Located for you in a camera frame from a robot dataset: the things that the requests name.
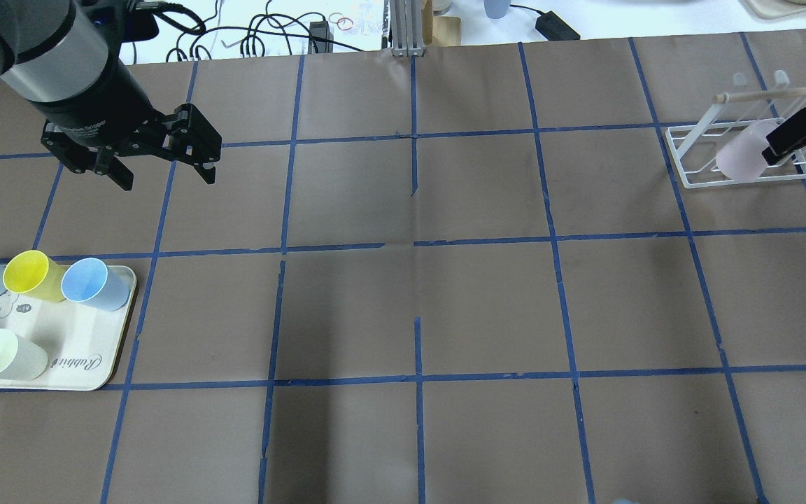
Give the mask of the pink plastic cup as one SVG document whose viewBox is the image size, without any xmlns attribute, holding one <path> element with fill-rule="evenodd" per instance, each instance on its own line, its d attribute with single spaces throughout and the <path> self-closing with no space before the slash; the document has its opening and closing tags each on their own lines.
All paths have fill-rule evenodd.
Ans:
<svg viewBox="0 0 806 504">
<path fill-rule="evenodd" d="M 773 162 L 765 159 L 770 147 L 767 136 L 779 125 L 777 119 L 758 119 L 746 125 L 714 156 L 716 168 L 731 181 L 755 181 Z"/>
</svg>

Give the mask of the yellow plastic cup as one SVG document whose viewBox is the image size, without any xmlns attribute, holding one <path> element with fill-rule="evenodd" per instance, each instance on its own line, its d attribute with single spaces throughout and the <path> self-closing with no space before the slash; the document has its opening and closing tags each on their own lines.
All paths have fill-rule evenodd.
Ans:
<svg viewBox="0 0 806 504">
<path fill-rule="evenodd" d="M 67 268 L 41 250 L 27 250 L 10 259 L 3 284 L 12 293 L 49 302 L 65 300 L 62 281 Z"/>
</svg>

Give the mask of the aluminium frame post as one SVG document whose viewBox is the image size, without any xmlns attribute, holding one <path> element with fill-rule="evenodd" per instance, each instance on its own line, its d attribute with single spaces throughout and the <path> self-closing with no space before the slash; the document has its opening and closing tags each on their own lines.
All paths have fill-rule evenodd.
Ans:
<svg viewBox="0 0 806 504">
<path fill-rule="evenodd" d="M 394 57 L 422 57 L 423 1 L 385 1 L 387 41 Z"/>
</svg>

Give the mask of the light blue cup near centre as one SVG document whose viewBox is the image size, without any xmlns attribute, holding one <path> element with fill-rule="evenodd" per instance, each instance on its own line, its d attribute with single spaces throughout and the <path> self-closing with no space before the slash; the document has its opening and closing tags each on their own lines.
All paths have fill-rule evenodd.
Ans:
<svg viewBox="0 0 806 504">
<path fill-rule="evenodd" d="M 98 258 L 84 258 L 65 271 L 60 288 L 65 299 L 87 307 L 115 312 L 130 300 L 131 284 Z"/>
</svg>

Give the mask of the cream rabbit tray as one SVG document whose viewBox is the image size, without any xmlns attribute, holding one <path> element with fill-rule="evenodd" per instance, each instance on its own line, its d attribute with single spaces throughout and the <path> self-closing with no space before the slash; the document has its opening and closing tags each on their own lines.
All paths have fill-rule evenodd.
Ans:
<svg viewBox="0 0 806 504">
<path fill-rule="evenodd" d="M 102 311 L 71 301 L 1 295 L 0 328 L 45 349 L 48 363 L 33 380 L 0 379 L 0 389 L 92 391 L 106 385 L 120 355 L 132 303 Z"/>
</svg>

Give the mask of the blue cup on desk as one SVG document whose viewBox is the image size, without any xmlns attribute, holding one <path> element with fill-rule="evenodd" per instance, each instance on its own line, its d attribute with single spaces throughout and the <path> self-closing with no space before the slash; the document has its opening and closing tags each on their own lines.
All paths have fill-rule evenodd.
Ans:
<svg viewBox="0 0 806 504">
<path fill-rule="evenodd" d="M 483 0 L 483 9 L 486 17 L 499 20 L 507 15 L 511 0 Z"/>
</svg>

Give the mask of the cream white plastic cup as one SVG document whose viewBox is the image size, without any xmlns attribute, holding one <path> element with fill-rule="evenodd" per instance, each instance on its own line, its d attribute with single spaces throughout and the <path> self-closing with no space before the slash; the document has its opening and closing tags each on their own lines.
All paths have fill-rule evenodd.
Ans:
<svg viewBox="0 0 806 504">
<path fill-rule="evenodd" d="M 0 379 L 38 379 L 47 369 L 48 352 L 13 330 L 0 328 Z"/>
</svg>

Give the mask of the wooden mug tree stand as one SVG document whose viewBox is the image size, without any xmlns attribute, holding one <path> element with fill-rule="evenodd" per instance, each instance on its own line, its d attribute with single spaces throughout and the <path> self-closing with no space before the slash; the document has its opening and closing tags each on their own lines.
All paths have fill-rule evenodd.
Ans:
<svg viewBox="0 0 806 504">
<path fill-rule="evenodd" d="M 453 1 L 421 1 L 423 45 L 458 47 L 462 44 L 462 20 L 452 16 Z"/>
</svg>

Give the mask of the black power adapter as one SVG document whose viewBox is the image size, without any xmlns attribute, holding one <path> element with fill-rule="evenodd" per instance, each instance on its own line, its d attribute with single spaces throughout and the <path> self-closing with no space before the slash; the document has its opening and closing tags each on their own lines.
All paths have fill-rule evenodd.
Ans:
<svg viewBox="0 0 806 504">
<path fill-rule="evenodd" d="M 581 39 L 581 35 L 576 29 L 573 29 L 551 10 L 540 14 L 535 19 L 535 31 L 543 35 L 547 41 L 579 41 Z"/>
</svg>

